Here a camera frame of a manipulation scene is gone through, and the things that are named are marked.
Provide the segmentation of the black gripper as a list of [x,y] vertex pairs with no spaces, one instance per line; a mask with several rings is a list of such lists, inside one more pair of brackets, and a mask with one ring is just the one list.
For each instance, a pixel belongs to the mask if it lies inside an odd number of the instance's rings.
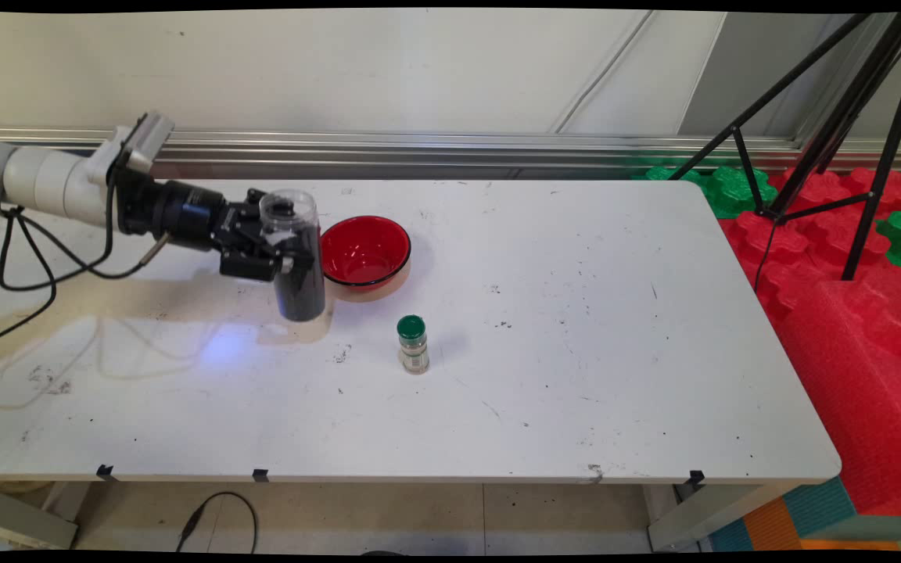
[[261,252],[262,236],[293,231],[300,224],[298,196],[291,190],[247,189],[229,202],[221,192],[180,181],[155,181],[135,170],[116,172],[116,225],[121,234],[169,235],[171,245],[221,253],[222,277],[272,282],[290,272],[296,252]]

